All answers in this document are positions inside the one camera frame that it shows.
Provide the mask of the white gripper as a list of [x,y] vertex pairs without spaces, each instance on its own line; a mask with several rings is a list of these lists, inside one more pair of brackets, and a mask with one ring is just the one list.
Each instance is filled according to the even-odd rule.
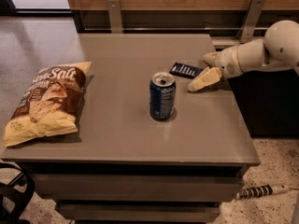
[[212,68],[205,68],[198,77],[188,84],[190,92],[199,91],[219,82],[222,74],[227,78],[239,77],[243,74],[237,58],[237,46],[220,52],[207,53],[203,56],[203,61]]

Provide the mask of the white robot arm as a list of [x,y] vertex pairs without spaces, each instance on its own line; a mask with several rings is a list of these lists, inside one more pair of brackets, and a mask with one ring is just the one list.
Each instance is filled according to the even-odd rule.
[[263,38],[232,46],[203,56],[208,65],[188,85],[195,92],[216,84],[224,77],[239,77],[247,72],[277,72],[293,69],[299,74],[299,24],[278,21]]

